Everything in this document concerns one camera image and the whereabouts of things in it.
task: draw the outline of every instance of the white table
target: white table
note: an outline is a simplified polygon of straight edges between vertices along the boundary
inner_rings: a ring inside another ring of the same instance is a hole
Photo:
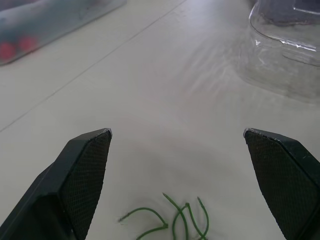
[[[0,222],[69,139],[111,128],[88,240],[133,240],[159,223],[149,213],[117,223],[136,207],[172,223],[162,192],[195,211],[201,197],[209,239],[284,240],[242,134],[280,133],[320,158],[320,111],[240,79],[231,59],[249,13],[246,0],[129,0],[1,67]]]

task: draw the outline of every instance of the clear plastic container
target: clear plastic container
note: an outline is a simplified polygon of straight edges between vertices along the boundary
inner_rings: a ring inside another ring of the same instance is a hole
[[[244,77],[281,94],[318,101],[319,6],[319,0],[259,0],[240,51]]]
[[[127,0],[0,0],[0,65],[123,5]]]

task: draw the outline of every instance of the green wire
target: green wire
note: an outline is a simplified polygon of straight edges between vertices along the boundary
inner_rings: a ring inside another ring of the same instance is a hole
[[[188,230],[188,224],[187,224],[187,220],[186,220],[186,217],[183,213],[183,210],[185,210],[186,208],[188,208],[189,210],[189,214],[190,214],[190,217],[191,217],[191,220],[192,220],[192,224],[194,226],[194,228],[196,229],[197,233],[200,235],[200,238],[199,240],[206,240],[206,235],[208,234],[208,231],[209,231],[209,215],[208,215],[208,212],[204,206],[204,204],[202,203],[201,199],[198,197],[197,200],[198,202],[200,203],[200,206],[201,208],[203,209],[204,211],[204,214],[205,214],[205,217],[206,217],[206,228],[205,228],[205,231],[204,233],[202,233],[200,231],[200,229],[198,228],[197,226],[197,223],[195,221],[195,218],[194,218],[194,215],[193,215],[193,212],[191,210],[191,207],[190,207],[190,204],[187,202],[185,204],[184,207],[180,208],[178,207],[178,205],[175,203],[175,201],[173,201],[167,194],[163,193],[164,197],[166,199],[169,200],[169,202],[178,210],[178,213],[175,215],[174,219],[173,219],[173,223],[172,223],[172,235],[173,235],[173,240],[177,240],[177,236],[176,236],[176,222],[177,222],[177,219],[178,217],[181,215],[182,217],[182,220],[183,220],[183,224],[184,224],[184,229],[185,229],[185,239],[186,240],[189,240],[189,230]],[[141,234],[140,236],[137,237],[136,240],[140,240],[142,239],[143,237],[145,237],[146,235],[148,234],[151,234],[151,233],[154,233],[154,232],[157,232],[157,231],[161,231],[161,230],[165,230],[169,227],[169,225],[166,223],[166,221],[160,216],[159,213],[157,213],[155,210],[153,210],[152,208],[149,208],[149,207],[139,207],[139,208],[136,208],[130,212],[128,212],[126,215],[124,215],[123,217],[121,217],[118,222],[122,222],[123,220],[125,220],[126,218],[128,218],[130,215],[138,212],[138,211],[149,211],[149,212],[152,212],[154,213],[160,220],[161,222],[163,223],[163,226],[161,227],[157,227],[157,228],[153,228],[151,230],[148,230],[146,232],[144,232],[143,234]]]
[[[187,206],[184,206],[183,208],[181,208],[181,212],[183,212],[185,210]],[[176,236],[176,222],[177,222],[177,219],[178,217],[180,216],[180,212],[178,211],[177,214],[175,215],[174,219],[173,219],[173,223],[172,223],[172,235],[173,235],[173,240],[176,240],[177,239],[177,236]]]
[[[182,210],[180,209],[180,207],[178,207],[178,205],[175,203],[175,201],[173,201],[167,194],[163,193],[163,196],[168,199],[168,201],[178,210],[179,215],[181,215],[182,220],[183,220],[183,224],[184,224],[184,229],[185,229],[185,239],[189,240],[189,231],[188,231],[188,224],[187,224],[187,220],[186,217],[184,215],[184,213],[182,212]]]
[[[199,197],[197,199],[198,199],[198,201],[200,203],[200,206],[203,209],[205,217],[206,217],[206,228],[205,228],[205,231],[204,231],[203,234],[202,234],[202,232],[200,231],[200,229],[197,226],[197,223],[196,223],[194,215],[192,213],[190,204],[188,202],[185,204],[185,207],[187,207],[189,209],[189,213],[190,213],[190,217],[191,217],[193,226],[194,226],[195,230],[198,232],[198,234],[200,235],[200,239],[199,240],[203,240],[203,239],[205,240],[206,239],[206,235],[207,235],[207,233],[209,231],[209,215],[208,215],[208,212],[207,212],[204,204],[202,203],[201,199]]]
[[[139,207],[135,210],[132,210],[131,212],[128,212],[126,215],[124,215],[123,217],[121,217],[118,222],[122,222],[123,220],[125,220],[126,218],[128,218],[130,215],[134,214],[135,212],[138,212],[138,211],[150,211],[152,213],[154,213],[160,220],[161,222],[163,223],[163,226],[161,227],[157,227],[157,228],[153,228],[151,230],[148,230],[146,232],[144,232],[143,234],[141,234],[140,236],[138,236],[136,238],[136,240],[140,240],[142,239],[143,237],[145,237],[146,235],[148,234],[151,234],[151,233],[154,233],[154,232],[157,232],[157,231],[161,231],[161,230],[165,230],[169,227],[168,223],[166,223],[166,221],[160,216],[159,213],[157,213],[155,210],[149,208],[149,207]]]

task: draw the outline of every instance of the transparent plastic lid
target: transparent plastic lid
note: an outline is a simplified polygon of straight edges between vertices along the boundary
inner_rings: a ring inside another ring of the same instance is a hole
[[[259,0],[250,24],[264,37],[281,42],[284,57],[320,66],[319,0]]]

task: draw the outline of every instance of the red ball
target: red ball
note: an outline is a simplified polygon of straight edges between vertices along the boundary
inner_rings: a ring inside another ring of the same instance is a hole
[[[0,43],[0,60],[9,62],[16,56],[16,48],[9,42]]]
[[[24,36],[19,40],[18,45],[23,52],[29,53],[37,48],[37,39],[32,36]]]

